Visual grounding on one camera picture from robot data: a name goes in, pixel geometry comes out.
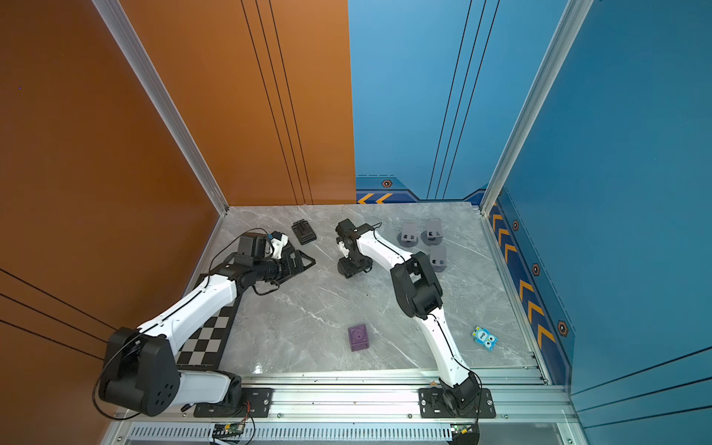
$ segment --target ventilation grille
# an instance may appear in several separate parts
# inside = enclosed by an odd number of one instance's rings
[[[129,439],[135,441],[161,441],[206,443],[213,429],[209,423],[189,422],[135,422]]]
[[[244,437],[252,436],[252,426]],[[450,424],[257,424],[254,441],[451,441]]]
[[[257,423],[253,441],[451,441],[450,424],[366,424],[366,423]],[[136,422],[129,439],[206,443],[213,424],[193,422]],[[252,425],[243,438],[252,437]]]

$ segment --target marble table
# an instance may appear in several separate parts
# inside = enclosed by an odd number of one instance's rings
[[[404,220],[417,221],[422,231],[424,220],[431,217],[443,224],[448,267],[437,276],[445,314],[466,364],[535,366],[479,226],[479,215],[468,203],[451,202],[232,207],[211,246],[211,256],[245,230],[263,227],[286,233],[296,248],[317,263],[274,293],[244,294],[219,369],[239,375],[434,369],[435,360],[419,327],[398,307],[389,271],[374,264],[369,273],[343,278],[336,269],[341,253],[335,241],[335,227],[346,218],[356,226],[382,222],[378,232],[396,244]],[[304,246],[291,230],[300,219],[307,219],[318,237]],[[429,247],[420,241],[407,250],[427,253]],[[351,352],[347,330],[361,324],[367,326],[370,347]],[[473,341],[471,333],[477,325],[499,337],[494,351]]]

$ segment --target orange wall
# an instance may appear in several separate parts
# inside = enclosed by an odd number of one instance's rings
[[[122,0],[231,205],[355,200],[346,0]]]
[[[181,295],[217,213],[86,0],[0,14],[0,268],[113,326]],[[0,293],[100,339],[112,329],[0,272]],[[2,442],[98,442],[105,343],[0,296]]]

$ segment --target black mounting plate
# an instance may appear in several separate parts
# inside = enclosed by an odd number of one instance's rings
[[[435,396],[435,406],[431,403],[433,395]],[[455,417],[448,411],[443,399],[443,389],[438,387],[427,387],[418,389],[418,403],[420,403],[420,417],[423,419],[439,419],[447,417]],[[487,388],[482,388],[479,400],[475,399],[475,407],[479,406],[480,419],[494,419],[497,417],[497,412],[494,409],[492,401],[492,393]],[[461,416],[467,419],[475,419],[477,417],[476,408]]]
[[[250,415],[255,419],[267,417],[272,405],[272,388],[242,388],[240,409],[235,412],[229,407],[220,407],[210,403],[195,405],[193,417],[245,417],[247,401],[250,401]]]

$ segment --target robotic arm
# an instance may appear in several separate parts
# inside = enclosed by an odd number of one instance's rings
[[[267,243],[272,246],[269,256]],[[240,408],[240,377],[179,371],[175,355],[213,314],[250,287],[265,295],[314,264],[314,258],[295,250],[284,234],[243,234],[237,251],[203,276],[192,292],[137,329],[120,328],[111,335],[97,385],[99,397],[148,416],[195,403],[213,404],[216,415],[234,414]],[[276,287],[259,293],[255,288],[259,281]]]
[[[356,227],[349,219],[337,225],[336,233],[336,242],[344,254],[338,271],[344,277],[369,272],[374,261],[391,272],[398,306],[418,322],[435,356],[445,405],[453,415],[463,417],[472,410],[481,386],[464,365],[445,321],[443,291],[428,256],[404,251],[383,239],[373,226]]]

